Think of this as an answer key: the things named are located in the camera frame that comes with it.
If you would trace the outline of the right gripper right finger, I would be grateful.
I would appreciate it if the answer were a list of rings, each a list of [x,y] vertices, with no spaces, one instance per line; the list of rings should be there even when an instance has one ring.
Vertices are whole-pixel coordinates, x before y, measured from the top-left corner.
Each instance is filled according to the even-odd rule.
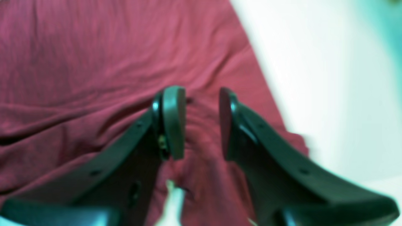
[[[397,203],[323,169],[236,94],[219,95],[222,150],[245,174],[259,226],[389,226]]]

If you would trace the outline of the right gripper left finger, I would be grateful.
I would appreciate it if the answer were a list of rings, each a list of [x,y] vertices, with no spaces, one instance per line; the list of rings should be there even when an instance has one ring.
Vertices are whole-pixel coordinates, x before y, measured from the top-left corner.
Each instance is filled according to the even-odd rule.
[[[2,226],[142,226],[161,164],[184,157],[185,89],[158,92],[106,150],[75,170],[8,198]]]

